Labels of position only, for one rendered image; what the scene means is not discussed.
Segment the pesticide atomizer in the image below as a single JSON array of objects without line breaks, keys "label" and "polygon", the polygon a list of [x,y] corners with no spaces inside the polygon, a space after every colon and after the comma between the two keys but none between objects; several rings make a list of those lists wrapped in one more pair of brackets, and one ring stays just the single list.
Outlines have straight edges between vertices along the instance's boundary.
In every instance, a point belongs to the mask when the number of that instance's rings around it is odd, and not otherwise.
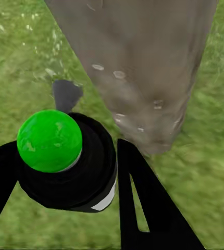
[{"label": "pesticide atomizer", "polygon": [[117,153],[111,135],[95,119],[71,110],[83,96],[69,79],[52,84],[55,110],[27,118],[15,155],[18,183],[46,208],[98,213],[116,193]]}]

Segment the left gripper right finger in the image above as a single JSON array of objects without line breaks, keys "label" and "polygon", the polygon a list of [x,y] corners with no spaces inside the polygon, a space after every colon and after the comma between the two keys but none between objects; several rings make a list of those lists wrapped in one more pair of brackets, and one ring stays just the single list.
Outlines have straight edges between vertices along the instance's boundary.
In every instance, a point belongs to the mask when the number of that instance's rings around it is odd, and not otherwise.
[{"label": "left gripper right finger", "polygon": [[[206,250],[137,147],[117,142],[121,250]],[[150,232],[138,229],[130,176]]]}]

